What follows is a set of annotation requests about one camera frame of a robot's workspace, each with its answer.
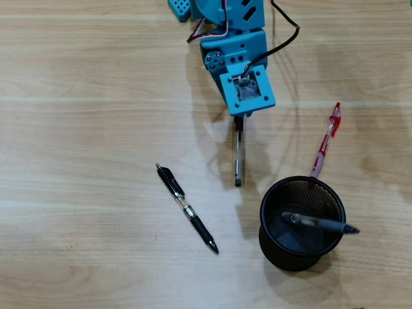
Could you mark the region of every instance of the transparent pen barrel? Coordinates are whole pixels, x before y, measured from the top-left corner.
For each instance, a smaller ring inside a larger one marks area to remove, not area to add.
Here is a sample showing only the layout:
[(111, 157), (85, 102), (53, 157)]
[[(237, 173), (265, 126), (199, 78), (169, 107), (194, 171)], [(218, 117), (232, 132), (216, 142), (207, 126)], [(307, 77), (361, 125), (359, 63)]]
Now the transparent pen barrel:
[(187, 216), (187, 219), (190, 220), (190, 219), (196, 217), (195, 211), (193, 210), (193, 208), (191, 207), (191, 205), (185, 199), (184, 196), (182, 196), (180, 194), (177, 194), (175, 199), (178, 202), (178, 204), (180, 205), (180, 207), (182, 208), (185, 215)]

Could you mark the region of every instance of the black cable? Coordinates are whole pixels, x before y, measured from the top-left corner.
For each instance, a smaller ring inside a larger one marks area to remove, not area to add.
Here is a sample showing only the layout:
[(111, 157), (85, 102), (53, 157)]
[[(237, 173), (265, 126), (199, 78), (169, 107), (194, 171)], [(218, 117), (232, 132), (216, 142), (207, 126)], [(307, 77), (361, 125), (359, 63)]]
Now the black cable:
[(276, 46), (274, 49), (267, 51), (266, 53), (262, 53), (261, 55), (257, 56), (255, 59), (253, 59), (250, 63), (248, 63), (245, 67), (245, 71), (242, 73), (242, 75), (240, 75), (241, 78), (245, 77), (245, 75), (247, 74), (247, 72), (249, 72), (249, 70), (251, 69), (251, 67), (259, 62), (262, 61), (264, 58), (273, 55), (275, 52), (278, 52), (279, 50), (285, 48), (286, 46), (288, 46), (290, 43), (292, 43), (294, 41), (294, 39), (296, 39), (297, 35), (299, 34), (299, 31), (301, 29), (301, 27), (295, 23), (293, 20), (290, 19), (289, 16), (286, 15), (286, 13), (284, 13), (284, 11), (282, 11), (282, 9), (280, 7), (278, 7), (278, 5), (274, 2), (274, 0), (271, 0), (271, 2), (273, 7), (280, 13), (282, 14), (282, 16), (292, 25), (296, 28), (295, 33), (293, 34), (293, 36), (291, 36), (286, 42), (280, 44), (279, 46)]

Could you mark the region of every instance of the pen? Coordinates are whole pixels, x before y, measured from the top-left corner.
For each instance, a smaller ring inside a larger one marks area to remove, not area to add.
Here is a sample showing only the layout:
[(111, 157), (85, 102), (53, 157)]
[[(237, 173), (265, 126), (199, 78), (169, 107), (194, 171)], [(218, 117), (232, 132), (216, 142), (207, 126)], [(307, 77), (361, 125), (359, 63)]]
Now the pen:
[(318, 178), (319, 174), (321, 173), (324, 157), (326, 156), (326, 152), (328, 150), (329, 143), (331, 139), (335, 136), (336, 130), (341, 123), (341, 103), (336, 103), (335, 108), (333, 109), (332, 115), (329, 117), (328, 129), (326, 130), (326, 134), (324, 136), (323, 142), (321, 144), (321, 148), (316, 154), (314, 166), (312, 167), (312, 172), (310, 173), (310, 177)]
[(195, 213), (193, 208), (187, 202), (185, 198), (185, 193), (182, 188), (179, 186), (176, 179), (170, 169), (166, 167), (161, 167), (159, 164), (156, 164), (157, 173), (163, 180), (166, 187), (169, 189), (170, 193), (174, 196), (177, 203), (182, 207), (184, 214), (187, 219), (192, 223), (193, 227), (198, 231), (199, 235), (205, 242), (205, 244), (216, 254), (219, 254), (218, 246), (216, 246), (212, 235), (208, 232), (206, 227), (200, 221), (200, 218)]
[(292, 214), (291, 212), (282, 213), (282, 218), (286, 222), (305, 227), (319, 227), (323, 230), (330, 230), (342, 234), (358, 234), (360, 231), (350, 225), (329, 219), (320, 219), (315, 217), (303, 216), (302, 214)]
[(242, 132), (243, 132), (243, 116), (234, 117), (236, 130), (236, 161), (234, 164), (234, 185), (242, 186)]

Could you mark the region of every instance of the wire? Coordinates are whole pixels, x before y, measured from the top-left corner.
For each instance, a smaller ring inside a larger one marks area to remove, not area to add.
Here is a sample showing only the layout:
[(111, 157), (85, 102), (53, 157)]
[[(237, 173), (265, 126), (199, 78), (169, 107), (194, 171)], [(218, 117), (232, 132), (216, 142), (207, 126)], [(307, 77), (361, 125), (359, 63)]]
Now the wire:
[(200, 39), (204, 39), (206, 37), (224, 37), (228, 34), (229, 32), (229, 20), (227, 19), (227, 0), (222, 0), (221, 2), (222, 8), (225, 12), (225, 32), (224, 33), (204, 33), (198, 35), (200, 29), (203, 27), (203, 24), (205, 23), (206, 18), (202, 18), (200, 23), (197, 25), (197, 27), (194, 29), (193, 33), (191, 36), (187, 39), (187, 42), (189, 44), (196, 42)]
[(295, 33), (293, 34), (293, 36), (291, 36), (286, 42), (280, 44), (279, 46), (276, 46), (275, 48), (273, 48), (272, 50), (269, 50), (265, 53), (262, 53), (261, 55), (257, 56), (255, 59), (253, 59), (251, 62), (249, 62), (246, 66), (245, 66), (245, 70), (243, 71), (243, 73), (241, 74), (241, 78), (245, 77), (245, 75), (249, 72), (249, 70), (251, 69), (251, 67), (259, 62), (262, 61), (264, 58), (273, 55), (274, 53), (278, 52), (279, 50), (282, 50), (283, 48), (285, 48), (286, 46), (288, 46), (290, 43), (292, 43), (294, 41), (294, 39), (296, 39), (297, 35), (299, 34), (299, 31), (301, 29), (301, 27), (295, 23), (293, 20), (291, 20), (291, 18), (289, 16), (286, 15), (286, 13), (284, 13), (284, 11), (282, 11), (282, 9), (280, 7), (278, 7), (278, 5), (274, 2), (274, 0), (271, 0), (271, 2), (273, 7), (280, 13), (282, 14), (282, 16), (292, 25), (296, 28)]

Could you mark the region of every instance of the mesh pen holder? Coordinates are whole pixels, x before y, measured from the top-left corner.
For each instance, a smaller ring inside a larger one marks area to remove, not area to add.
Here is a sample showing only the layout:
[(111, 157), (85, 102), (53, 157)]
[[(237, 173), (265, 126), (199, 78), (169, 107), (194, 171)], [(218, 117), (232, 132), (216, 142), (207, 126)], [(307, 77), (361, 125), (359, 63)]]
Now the mesh pen holder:
[(346, 222), (341, 200), (325, 183), (293, 176), (275, 183), (260, 209), (259, 243), (266, 258), (284, 270), (305, 270), (340, 242), (342, 234), (285, 222), (283, 212)]

